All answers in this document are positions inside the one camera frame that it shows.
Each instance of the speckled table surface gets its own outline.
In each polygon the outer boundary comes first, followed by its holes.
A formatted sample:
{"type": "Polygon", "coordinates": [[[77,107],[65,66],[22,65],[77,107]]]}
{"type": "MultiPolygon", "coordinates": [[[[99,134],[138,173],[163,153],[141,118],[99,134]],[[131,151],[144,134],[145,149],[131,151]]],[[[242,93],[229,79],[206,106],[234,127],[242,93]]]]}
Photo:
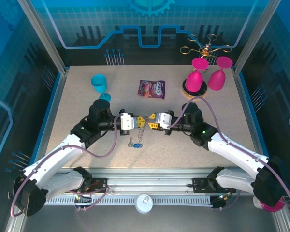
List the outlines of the speckled table surface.
{"type": "MultiPolygon", "coordinates": [[[[218,70],[209,66],[203,74],[205,82],[210,74],[218,70]]],[[[114,115],[124,108],[126,112],[149,116],[153,112],[173,110],[178,116],[181,106],[188,101],[182,93],[182,82],[192,71],[191,65],[151,65],[151,66],[71,66],[60,100],[57,116],[51,133],[47,152],[56,147],[69,134],[70,130],[83,117],[88,115],[89,107],[99,97],[90,80],[96,74],[107,77],[111,94],[111,111],[114,115]],[[143,98],[137,95],[142,80],[164,80],[166,82],[165,100],[143,98]]],[[[208,89],[205,98],[212,105],[222,131],[237,143],[254,150],[244,111],[235,86],[231,69],[226,69],[226,83],[221,91],[208,89]]],[[[214,125],[213,117],[204,102],[196,101],[202,110],[204,120],[214,125]]],[[[139,129],[130,131],[130,136],[118,136],[113,153],[105,159],[92,158],[81,154],[68,162],[65,167],[85,168],[205,168],[234,166],[220,155],[197,147],[181,132],[165,136],[164,132],[144,131],[142,148],[128,147],[130,138],[137,142],[139,129]]],[[[114,133],[108,132],[93,144],[89,151],[97,155],[105,154],[111,147],[114,133]]]]}

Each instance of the cyan wine glass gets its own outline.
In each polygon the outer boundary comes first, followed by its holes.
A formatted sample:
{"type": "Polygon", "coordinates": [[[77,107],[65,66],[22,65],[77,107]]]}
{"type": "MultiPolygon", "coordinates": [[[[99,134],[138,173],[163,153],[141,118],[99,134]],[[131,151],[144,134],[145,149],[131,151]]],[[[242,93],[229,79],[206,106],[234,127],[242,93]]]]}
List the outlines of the cyan wine glass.
{"type": "Polygon", "coordinates": [[[105,93],[107,90],[107,81],[106,77],[102,74],[95,75],[91,78],[91,84],[93,88],[98,92],[101,93],[99,99],[105,99],[107,101],[111,101],[111,95],[105,93]]]}

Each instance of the candy bag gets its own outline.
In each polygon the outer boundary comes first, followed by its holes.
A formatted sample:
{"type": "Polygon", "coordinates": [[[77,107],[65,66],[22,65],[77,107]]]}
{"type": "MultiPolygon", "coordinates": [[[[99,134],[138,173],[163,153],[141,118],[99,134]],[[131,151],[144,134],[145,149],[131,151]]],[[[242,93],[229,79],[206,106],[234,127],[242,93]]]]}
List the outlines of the candy bag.
{"type": "Polygon", "coordinates": [[[138,95],[145,98],[162,98],[165,96],[165,81],[140,80],[138,95]]]}

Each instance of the white spool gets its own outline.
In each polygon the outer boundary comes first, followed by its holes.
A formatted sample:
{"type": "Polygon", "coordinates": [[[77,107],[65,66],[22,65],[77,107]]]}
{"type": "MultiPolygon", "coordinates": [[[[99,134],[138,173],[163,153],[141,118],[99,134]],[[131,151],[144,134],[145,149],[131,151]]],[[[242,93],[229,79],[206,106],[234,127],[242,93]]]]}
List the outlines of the white spool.
{"type": "Polygon", "coordinates": [[[142,194],[137,198],[135,207],[141,214],[146,214],[153,207],[153,199],[146,194],[142,194]]]}

